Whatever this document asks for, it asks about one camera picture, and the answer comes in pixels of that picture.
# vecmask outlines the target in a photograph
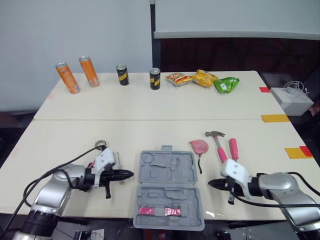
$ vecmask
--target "white table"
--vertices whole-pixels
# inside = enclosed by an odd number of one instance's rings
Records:
[[[231,93],[191,82],[175,87],[161,73],[161,87],[152,90],[149,73],[129,73],[129,85],[119,84],[116,73],[98,74],[100,86],[90,87],[83,73],[74,74],[81,91],[70,94],[60,80],[43,103],[36,120],[243,120],[284,114],[256,71],[212,72],[220,78],[236,77]]]
[[[226,134],[219,141],[230,157],[228,140],[236,138],[239,149],[238,162],[252,174],[296,171],[305,176],[315,188],[319,186],[320,169],[313,158],[289,159],[284,148],[305,145],[290,122],[264,123],[260,120],[36,120],[26,129],[14,150],[0,169],[2,191],[0,212],[12,213],[22,199],[25,186],[50,168],[62,164],[93,147],[97,140],[106,140],[114,152],[119,152],[124,169],[134,172],[134,177],[110,184],[111,199],[105,199],[104,188],[90,193],[74,190],[64,216],[130,218],[135,206],[138,186],[140,152],[160,150],[161,145],[172,145],[173,150],[191,151],[189,142],[203,139],[209,143],[209,151],[201,157],[203,174],[199,174],[196,186],[200,189],[203,215],[211,220],[284,220],[277,208],[263,208],[235,201],[228,204],[228,193],[214,189],[208,181],[220,178],[220,161],[216,146],[206,131]],[[76,161],[87,165],[98,151]],[[31,194],[37,195],[43,180]],[[313,194],[298,179],[302,191],[318,203],[320,197]],[[273,203],[262,197],[254,199]],[[19,212],[27,214],[24,205]]]

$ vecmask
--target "orange can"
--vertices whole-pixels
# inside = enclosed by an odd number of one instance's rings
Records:
[[[89,81],[90,86],[91,87],[99,86],[100,82],[98,80],[96,70],[92,64],[90,57],[88,56],[79,57],[79,62],[86,76],[86,79],[88,79]]]
[[[80,87],[78,86],[70,68],[65,62],[59,62],[55,65],[56,71],[60,75],[62,81],[69,89],[69,92],[72,94],[76,94],[80,92]]]

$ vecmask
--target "pink tool handle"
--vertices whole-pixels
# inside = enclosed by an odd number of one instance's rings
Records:
[[[230,146],[230,152],[231,152],[231,157],[233,160],[238,160],[238,146],[237,146],[237,140],[235,138],[231,138],[229,140],[229,146]]]
[[[224,164],[225,161],[227,161],[227,156],[226,156],[226,153],[222,147],[218,147],[218,154],[219,154],[221,162]]]

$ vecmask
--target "snack bag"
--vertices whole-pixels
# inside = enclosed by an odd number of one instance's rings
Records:
[[[195,83],[203,87],[211,87],[212,83],[219,79],[216,75],[213,75],[201,69],[198,69],[196,71],[196,74],[190,77],[193,78],[193,81]]]
[[[233,76],[218,79],[213,84],[219,93],[230,93],[240,82],[239,78]]]
[[[169,76],[165,76],[165,78],[175,86],[181,86],[181,85],[187,84],[192,80],[191,77],[181,72],[172,73]]]

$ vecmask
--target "white cable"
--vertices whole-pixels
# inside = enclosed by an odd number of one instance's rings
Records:
[[[308,99],[308,93],[310,93],[307,91],[307,88],[304,86],[304,84],[300,81],[287,82],[283,86],[283,89],[286,90],[288,93],[293,94],[296,98],[303,95],[303,96],[305,96],[305,99]]]

